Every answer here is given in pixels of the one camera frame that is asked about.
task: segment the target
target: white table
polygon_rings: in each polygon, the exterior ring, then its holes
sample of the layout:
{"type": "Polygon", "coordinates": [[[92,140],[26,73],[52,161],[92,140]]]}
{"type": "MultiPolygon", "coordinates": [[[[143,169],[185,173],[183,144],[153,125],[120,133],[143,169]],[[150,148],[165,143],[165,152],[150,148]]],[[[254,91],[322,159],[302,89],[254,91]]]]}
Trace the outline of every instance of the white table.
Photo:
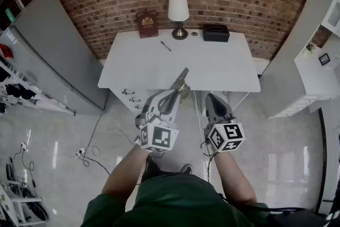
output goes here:
{"type": "Polygon", "coordinates": [[[118,33],[98,87],[109,88],[134,112],[141,112],[149,96],[168,89],[185,67],[191,90],[205,91],[202,100],[210,91],[231,91],[241,98],[238,103],[249,92],[261,90],[244,34],[231,32],[227,43],[218,43],[203,41],[201,30],[188,30],[185,40],[175,40],[172,31],[159,30],[158,37],[143,39],[138,31],[118,33]]]}

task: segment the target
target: white lampshade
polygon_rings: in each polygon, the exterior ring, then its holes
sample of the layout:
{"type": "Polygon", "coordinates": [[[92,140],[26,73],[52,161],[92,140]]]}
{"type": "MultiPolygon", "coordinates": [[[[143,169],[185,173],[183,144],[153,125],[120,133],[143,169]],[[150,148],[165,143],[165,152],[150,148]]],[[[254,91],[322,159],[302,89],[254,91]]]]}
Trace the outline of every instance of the white lampshade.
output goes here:
{"type": "Polygon", "coordinates": [[[184,21],[189,18],[189,8],[186,0],[169,0],[169,19],[184,21]]]}

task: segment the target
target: lamp base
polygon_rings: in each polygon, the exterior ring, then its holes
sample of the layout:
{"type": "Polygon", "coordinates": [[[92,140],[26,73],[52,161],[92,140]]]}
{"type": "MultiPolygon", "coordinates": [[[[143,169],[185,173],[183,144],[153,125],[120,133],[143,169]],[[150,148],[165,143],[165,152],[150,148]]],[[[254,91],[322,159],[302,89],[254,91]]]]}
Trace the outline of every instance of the lamp base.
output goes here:
{"type": "Polygon", "coordinates": [[[183,29],[182,22],[177,22],[177,29],[172,32],[172,37],[176,40],[184,40],[188,36],[188,32],[183,29]]]}

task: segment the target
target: person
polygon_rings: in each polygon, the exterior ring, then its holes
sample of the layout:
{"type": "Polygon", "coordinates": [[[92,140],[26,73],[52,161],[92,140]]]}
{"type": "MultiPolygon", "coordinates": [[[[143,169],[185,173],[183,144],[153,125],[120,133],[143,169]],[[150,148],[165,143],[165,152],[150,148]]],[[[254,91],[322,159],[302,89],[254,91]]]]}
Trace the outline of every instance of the person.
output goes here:
{"type": "Polygon", "coordinates": [[[226,202],[213,186],[191,174],[161,171],[149,153],[135,145],[113,170],[101,195],[88,204],[81,227],[93,226],[264,226],[265,212],[250,209],[258,204],[255,192],[229,152],[214,160],[226,202]],[[147,162],[135,205],[125,212],[141,169],[147,162]]]}

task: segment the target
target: white floor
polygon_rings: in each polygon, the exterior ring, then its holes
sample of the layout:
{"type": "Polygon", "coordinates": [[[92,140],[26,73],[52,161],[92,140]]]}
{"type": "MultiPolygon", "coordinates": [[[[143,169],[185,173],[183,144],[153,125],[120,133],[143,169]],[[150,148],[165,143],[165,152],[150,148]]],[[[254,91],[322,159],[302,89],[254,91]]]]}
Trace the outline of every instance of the white floor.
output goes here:
{"type": "MultiPolygon", "coordinates": [[[[313,208],[319,195],[322,172],[321,127],[317,113],[307,110],[293,117],[268,120],[264,115],[261,94],[252,94],[235,110],[242,122],[246,141],[232,152],[245,176],[253,185],[258,200],[268,206],[301,206],[313,208]]],[[[108,175],[96,163],[85,167],[79,159],[71,159],[81,147],[86,147],[99,116],[39,111],[11,107],[0,117],[0,178],[5,178],[8,156],[20,149],[22,141],[31,149],[24,155],[25,164],[34,161],[32,172],[37,195],[44,199],[50,221],[47,226],[80,226],[87,203],[101,191],[108,175]]],[[[109,98],[94,138],[111,130],[121,129],[131,140],[138,134],[135,114],[114,95],[109,98]]],[[[155,159],[162,170],[179,171],[185,163],[193,165],[193,173],[206,179],[201,136],[193,100],[180,105],[176,124],[180,130],[174,149],[163,158],[155,159]]],[[[98,139],[99,160],[111,171],[131,149],[119,132],[98,139]]],[[[89,150],[87,156],[94,158],[89,150]]],[[[25,171],[21,157],[14,160],[18,176],[25,171]]],[[[211,182],[222,192],[216,167],[211,168],[211,182]]],[[[135,194],[128,201],[131,209],[135,194]]]]}

